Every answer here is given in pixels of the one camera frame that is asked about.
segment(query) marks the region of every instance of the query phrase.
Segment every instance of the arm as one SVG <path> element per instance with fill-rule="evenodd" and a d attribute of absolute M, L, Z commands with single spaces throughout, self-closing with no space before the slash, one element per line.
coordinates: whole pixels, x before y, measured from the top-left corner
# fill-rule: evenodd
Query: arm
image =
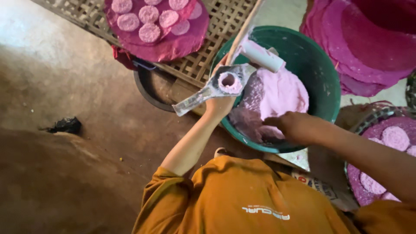
<path fill-rule="evenodd" d="M 401 201 L 416 205 L 416 157 L 308 114 L 288 112 L 280 118 L 268 118 L 264 124 L 277 126 L 292 142 L 334 151 Z"/>
<path fill-rule="evenodd" d="M 226 59 L 227 55 L 219 62 L 213 74 Z M 189 171 L 197 163 L 215 127 L 231 111 L 234 101 L 235 97 L 207 100 L 204 115 L 169 152 L 161 167 L 180 176 Z"/>

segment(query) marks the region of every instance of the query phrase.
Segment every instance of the white cylinder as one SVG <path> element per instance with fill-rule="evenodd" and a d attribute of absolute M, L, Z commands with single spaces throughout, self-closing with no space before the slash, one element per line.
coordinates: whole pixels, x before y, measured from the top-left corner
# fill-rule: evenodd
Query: white cylinder
<path fill-rule="evenodd" d="M 276 73 L 283 65 L 284 61 L 279 56 L 266 50 L 252 40 L 246 40 L 242 43 L 240 54 L 246 56 L 251 62 L 254 62 L 267 70 Z"/>

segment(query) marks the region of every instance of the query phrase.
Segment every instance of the forearm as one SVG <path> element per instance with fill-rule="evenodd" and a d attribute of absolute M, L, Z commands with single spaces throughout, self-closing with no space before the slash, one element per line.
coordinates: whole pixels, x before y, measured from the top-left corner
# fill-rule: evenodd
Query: forearm
<path fill-rule="evenodd" d="M 416 204 L 416 157 L 378 144 L 335 125 L 321 145 L 365 172 L 404 202 Z"/>
<path fill-rule="evenodd" d="M 220 121 L 220 118 L 206 111 L 169 152 L 161 166 L 177 175 L 184 175 L 197 163 L 209 137 Z"/>

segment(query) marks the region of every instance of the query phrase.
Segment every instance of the hand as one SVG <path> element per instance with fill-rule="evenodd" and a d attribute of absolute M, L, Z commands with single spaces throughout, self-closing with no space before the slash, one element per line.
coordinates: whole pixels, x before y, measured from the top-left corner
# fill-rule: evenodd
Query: hand
<path fill-rule="evenodd" d="M 217 69 L 220 66 L 225 65 L 225 61 L 227 60 L 228 54 L 226 54 L 221 61 L 217 64 L 217 66 L 212 70 L 212 74 L 215 74 Z M 233 104 L 235 102 L 236 97 L 215 97 L 208 99 L 205 103 L 207 105 L 206 113 L 209 114 L 211 117 L 218 118 L 219 120 L 223 119 L 225 116 L 230 113 Z"/>
<path fill-rule="evenodd" d="M 320 144 L 326 129 L 333 126 L 321 118 L 291 111 L 279 118 L 266 118 L 263 124 L 277 127 L 288 141 L 305 146 Z"/>

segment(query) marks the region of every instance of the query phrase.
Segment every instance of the concrete floor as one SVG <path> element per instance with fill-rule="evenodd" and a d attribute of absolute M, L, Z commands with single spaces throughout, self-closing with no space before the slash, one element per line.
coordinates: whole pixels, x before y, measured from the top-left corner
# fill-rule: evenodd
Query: concrete floor
<path fill-rule="evenodd" d="M 198 119 L 149 104 L 105 41 L 30 0 L 2 2 L 0 31 L 1 128 L 37 131 L 76 116 L 84 139 L 150 180 Z M 159 83 L 167 90 L 168 82 Z M 197 165 L 218 147 L 242 158 L 262 156 L 217 128 Z"/>

